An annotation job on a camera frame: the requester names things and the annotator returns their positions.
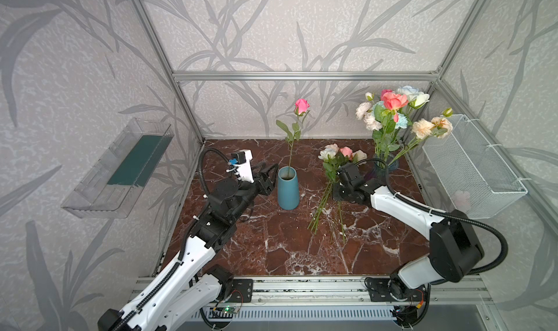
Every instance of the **flower bouquet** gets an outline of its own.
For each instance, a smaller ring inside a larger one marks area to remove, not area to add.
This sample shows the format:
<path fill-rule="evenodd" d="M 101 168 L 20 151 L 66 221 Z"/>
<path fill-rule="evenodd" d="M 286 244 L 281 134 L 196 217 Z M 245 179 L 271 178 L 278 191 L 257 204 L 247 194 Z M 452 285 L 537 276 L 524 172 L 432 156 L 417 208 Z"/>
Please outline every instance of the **flower bouquet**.
<path fill-rule="evenodd" d="M 317 206 L 317 209 L 314 211 L 312 220 L 308 228 L 313 233 L 316 233 L 317 227 L 320 223 L 320 216 L 322 213 L 325 213 L 325 205 L 327 204 L 329 198 L 331 197 L 331 191 L 333 190 L 333 185 L 336 182 L 339 182 L 339 178 L 337 176 L 337 169 L 348 162 L 358 162 L 359 160 L 364 160 L 367 158 L 366 153 L 363 151 L 356 151 L 353 152 L 349 147 L 339 148 L 337 144 L 327 145 L 325 148 L 320 151 L 320 155 L 318 159 L 324 161 L 324 172 L 328 178 L 328 184 L 325 187 L 324 194 L 321 197 L 321 200 Z M 343 211 L 341 208 L 341 202 L 337 202 L 338 207 L 338 222 L 341 228 L 340 234 L 343 236 L 343 241 L 346 242 L 345 236 L 345 227 L 343 225 Z"/>
<path fill-rule="evenodd" d="M 411 120 L 413 110 L 422 108 L 430 100 L 429 94 L 412 86 L 403 86 L 395 91 L 382 90 L 380 101 L 376 103 L 372 103 L 373 94 L 367 92 L 365 97 L 366 102 L 361 103 L 357 108 L 357 119 L 364 121 L 366 129 L 372 131 L 375 155 L 386 161 L 388 167 L 427 138 L 431 136 L 444 138 L 453 129 L 450 121 L 445 118 L 452 115 L 451 108 L 443 112 L 443 117 L 433 118 L 430 122 L 425 119 L 418 122 Z M 415 137 L 409 144 L 403 146 L 399 153 L 390 158 L 390 154 L 401 147 L 397 140 L 398 133 L 408 127 L 412 127 Z"/>

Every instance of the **pink rose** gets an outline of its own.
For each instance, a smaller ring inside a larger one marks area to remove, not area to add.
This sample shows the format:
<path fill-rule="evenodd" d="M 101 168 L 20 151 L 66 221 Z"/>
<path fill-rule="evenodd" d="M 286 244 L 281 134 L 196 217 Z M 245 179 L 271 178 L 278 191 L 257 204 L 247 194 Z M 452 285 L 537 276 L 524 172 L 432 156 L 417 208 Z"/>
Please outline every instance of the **pink rose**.
<path fill-rule="evenodd" d="M 339 149 L 339 151 L 341 152 L 341 154 L 349 157 L 349 160 L 353 158 L 353 151 L 349 147 L 343 147 Z"/>
<path fill-rule="evenodd" d="M 386 109 L 390 111 L 396 111 L 409 103 L 406 95 L 396 94 L 395 92 L 386 92 L 385 95 L 382 96 L 382 101 Z"/>
<path fill-rule="evenodd" d="M 380 95 L 380 99 L 383 98 L 384 94 L 388 92 L 393 92 L 393 90 L 382 90 L 382 94 Z"/>
<path fill-rule="evenodd" d="M 308 104 L 308 101 L 306 101 L 305 99 L 300 98 L 298 101 L 296 101 L 295 106 L 295 114 L 300 115 L 308 110 L 310 104 Z"/>

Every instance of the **wallpaper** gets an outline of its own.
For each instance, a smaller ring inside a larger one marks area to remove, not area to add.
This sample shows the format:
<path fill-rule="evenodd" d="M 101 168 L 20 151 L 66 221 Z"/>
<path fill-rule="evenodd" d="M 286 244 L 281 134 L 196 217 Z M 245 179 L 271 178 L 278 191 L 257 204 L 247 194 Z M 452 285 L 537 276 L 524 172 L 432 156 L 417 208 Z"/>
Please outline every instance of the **wallpaper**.
<path fill-rule="evenodd" d="M 443 80 L 498 138 L 528 177 L 558 204 L 556 75 L 558 0 L 492 0 Z M 444 101 L 438 94 L 434 103 Z M 437 207 L 451 202 L 421 150 L 412 152 L 422 186 Z M 510 331 L 558 324 L 558 238 L 525 199 L 485 220 L 509 243 L 503 264 L 482 274 Z M 491 261 L 499 250 L 478 231 Z"/>
<path fill-rule="evenodd" d="M 199 144 L 128 1 L 0 6 L 0 330 L 95 330 L 155 267 Z M 128 218 L 61 209 L 132 117 L 175 137 Z"/>
<path fill-rule="evenodd" d="M 473 1 L 144 0 L 174 71 L 432 71 Z M 312 105 L 306 137 L 369 136 L 348 114 L 365 92 L 405 84 L 181 86 L 205 136 L 276 138 L 299 98 Z"/>

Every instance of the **green bud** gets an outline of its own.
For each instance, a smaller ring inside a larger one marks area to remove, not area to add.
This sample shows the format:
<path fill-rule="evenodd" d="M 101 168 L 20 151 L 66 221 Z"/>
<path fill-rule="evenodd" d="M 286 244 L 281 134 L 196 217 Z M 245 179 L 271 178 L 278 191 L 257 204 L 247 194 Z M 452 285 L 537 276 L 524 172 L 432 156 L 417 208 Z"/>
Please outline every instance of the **green bud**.
<path fill-rule="evenodd" d="M 451 107 L 450 107 L 450 108 L 446 109 L 445 111 L 443 111 L 442 114 L 443 114 L 444 117 L 449 118 L 450 116 L 453 115 L 453 109 L 451 109 Z"/>

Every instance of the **transparent plastic bin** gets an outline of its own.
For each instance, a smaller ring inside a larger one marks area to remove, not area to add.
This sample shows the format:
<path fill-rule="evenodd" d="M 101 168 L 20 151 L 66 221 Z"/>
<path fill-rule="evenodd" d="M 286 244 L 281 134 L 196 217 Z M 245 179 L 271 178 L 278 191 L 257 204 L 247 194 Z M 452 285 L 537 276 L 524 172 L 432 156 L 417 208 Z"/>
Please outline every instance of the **transparent plastic bin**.
<path fill-rule="evenodd" d="M 80 218 L 126 218 L 174 137 L 171 125 L 132 118 L 62 203 Z"/>
<path fill-rule="evenodd" d="M 456 209 L 472 219 L 490 218 L 527 194 L 523 182 L 466 115 L 448 119 L 453 132 L 444 139 L 427 139 L 422 150 Z"/>

